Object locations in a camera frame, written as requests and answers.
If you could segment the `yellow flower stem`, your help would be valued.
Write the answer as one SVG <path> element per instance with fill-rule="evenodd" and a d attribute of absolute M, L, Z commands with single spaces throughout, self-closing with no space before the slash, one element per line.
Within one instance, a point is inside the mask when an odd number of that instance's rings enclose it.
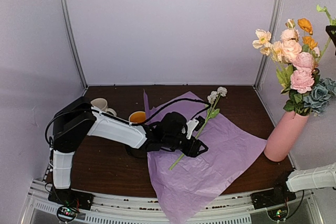
<path fill-rule="evenodd" d="M 322 51 L 320 51 L 320 57 L 322 57 L 327 50 L 330 42 L 333 42 L 335 46 L 335 18 L 332 18 L 331 14 L 329 13 L 328 9 L 326 6 L 321 7 L 319 4 L 316 6 L 317 12 L 323 12 L 326 14 L 328 20 L 329 20 L 329 25 L 325 27 L 325 32 L 327 33 L 328 40 L 323 48 Z"/>

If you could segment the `orange flower stem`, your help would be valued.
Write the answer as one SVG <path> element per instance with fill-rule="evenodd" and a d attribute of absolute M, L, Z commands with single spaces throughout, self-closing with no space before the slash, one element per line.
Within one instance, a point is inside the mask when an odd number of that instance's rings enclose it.
<path fill-rule="evenodd" d="M 298 19 L 298 26 L 304 31 L 302 42 L 307 45 L 311 50 L 317 47 L 318 43 L 312 38 L 313 27 L 311 22 L 306 18 Z"/>

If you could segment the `peach pink rose stem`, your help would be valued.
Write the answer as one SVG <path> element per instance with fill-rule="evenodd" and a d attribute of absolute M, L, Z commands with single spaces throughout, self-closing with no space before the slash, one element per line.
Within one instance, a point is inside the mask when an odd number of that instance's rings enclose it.
<path fill-rule="evenodd" d="M 299 31 L 296 28 L 295 21 L 293 19 L 287 19 L 285 25 L 287 28 L 281 33 L 280 48 L 285 61 L 290 63 L 302 52 L 302 46 L 299 44 Z"/>

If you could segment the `purple tissue paper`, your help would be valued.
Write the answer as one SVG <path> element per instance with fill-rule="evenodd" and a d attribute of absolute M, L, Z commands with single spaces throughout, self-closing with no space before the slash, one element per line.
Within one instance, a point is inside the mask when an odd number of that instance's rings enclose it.
<path fill-rule="evenodd" d="M 199 139 L 208 151 L 197 158 L 181 152 L 148 152 L 151 184 L 170 223 L 186 223 L 244 173 L 263 152 L 266 140 L 251 135 L 222 114 L 210 119 Z"/>

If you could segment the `white flower stem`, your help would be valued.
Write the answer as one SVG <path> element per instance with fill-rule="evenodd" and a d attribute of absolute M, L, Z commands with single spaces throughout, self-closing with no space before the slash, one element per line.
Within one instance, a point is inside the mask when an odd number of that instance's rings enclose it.
<path fill-rule="evenodd" d="M 181 99 L 175 99 L 173 100 L 174 102 L 177 101 L 192 101 L 192 102 L 197 102 L 197 103 L 202 103 L 205 104 L 205 108 L 198 111 L 193 117 L 192 119 L 194 119 L 197 115 L 201 114 L 203 111 L 206 111 L 206 118 L 205 121 L 203 123 L 203 125 L 201 126 L 201 128 L 199 130 L 197 130 L 197 135 L 196 135 L 196 139 L 198 139 L 198 137 L 200 136 L 200 134 L 202 133 L 204 127 L 206 126 L 206 124 L 208 123 L 208 121 L 210 119 L 215 118 L 219 112 L 220 109 L 217 109 L 216 106 L 220 100 L 221 97 L 226 97 L 227 95 L 227 89 L 225 87 L 218 87 L 217 90 L 211 91 L 211 93 L 207 96 L 207 102 L 200 100 L 200 99 L 187 99 L 187 98 L 181 98 Z"/>

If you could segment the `pink carnation flower stem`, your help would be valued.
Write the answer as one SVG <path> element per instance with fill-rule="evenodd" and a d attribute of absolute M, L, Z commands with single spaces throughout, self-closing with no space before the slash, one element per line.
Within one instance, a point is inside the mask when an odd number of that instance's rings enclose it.
<path fill-rule="evenodd" d="M 293 65 L 293 74 L 290 77 L 291 86 L 289 92 L 286 93 L 288 100 L 284 105 L 284 110 L 306 116 L 311 112 L 310 109 L 304 108 L 303 98 L 310 94 L 320 78 L 316 58 L 314 54 L 303 51 L 290 63 Z"/>

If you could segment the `peach poppy flower stem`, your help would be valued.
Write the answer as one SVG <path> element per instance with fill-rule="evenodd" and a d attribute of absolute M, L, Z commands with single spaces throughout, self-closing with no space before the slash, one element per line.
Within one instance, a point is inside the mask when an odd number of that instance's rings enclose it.
<path fill-rule="evenodd" d="M 260 53 L 269 56 L 274 62 L 283 63 L 283 50 L 281 42 L 276 41 L 273 44 L 270 42 L 272 34 L 269 31 L 256 29 L 255 34 L 257 39 L 253 41 L 253 47 L 259 49 Z"/>

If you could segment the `blue hydrangea flower stem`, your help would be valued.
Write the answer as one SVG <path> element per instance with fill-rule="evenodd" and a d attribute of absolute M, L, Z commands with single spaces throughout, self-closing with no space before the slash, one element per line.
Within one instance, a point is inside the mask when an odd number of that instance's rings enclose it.
<path fill-rule="evenodd" d="M 303 98 L 304 108 L 310 109 L 315 115 L 322 116 L 329 102 L 335 99 L 335 80 L 321 79 L 309 95 Z"/>

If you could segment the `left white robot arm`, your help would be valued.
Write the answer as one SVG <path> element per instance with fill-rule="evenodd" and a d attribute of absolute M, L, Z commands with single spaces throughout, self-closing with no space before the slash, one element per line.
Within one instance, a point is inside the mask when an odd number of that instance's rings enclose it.
<path fill-rule="evenodd" d="M 72 159 L 86 136 L 105 138 L 146 152 L 180 150 L 192 158 L 208 151 L 208 147 L 193 136 L 193 132 L 205 124 L 199 113 L 190 120 L 178 112 L 169 112 L 160 121 L 152 122 L 153 118 L 150 116 L 141 123 L 129 122 L 99 109 L 85 97 L 56 113 L 48 124 L 53 127 L 52 137 L 46 138 L 53 154 L 56 198 L 64 205 L 71 205 L 76 199 L 75 192 L 70 190 Z"/>

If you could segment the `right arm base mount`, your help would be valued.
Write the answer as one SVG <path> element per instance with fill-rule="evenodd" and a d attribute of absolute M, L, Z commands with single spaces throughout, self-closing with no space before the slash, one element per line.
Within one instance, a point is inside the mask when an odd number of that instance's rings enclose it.
<path fill-rule="evenodd" d="M 275 192 L 274 189 L 251 194 L 255 210 L 266 209 L 270 220 L 275 222 L 285 221 L 289 217 L 289 202 L 296 200 L 295 193 Z"/>

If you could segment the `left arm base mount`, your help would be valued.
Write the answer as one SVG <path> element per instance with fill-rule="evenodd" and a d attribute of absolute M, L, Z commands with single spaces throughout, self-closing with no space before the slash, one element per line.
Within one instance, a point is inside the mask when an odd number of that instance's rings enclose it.
<path fill-rule="evenodd" d="M 57 203 L 56 217 L 61 222 L 71 222 L 84 217 L 84 210 L 90 210 L 93 203 L 93 194 L 71 191 L 70 194 L 52 193 L 48 200 Z"/>

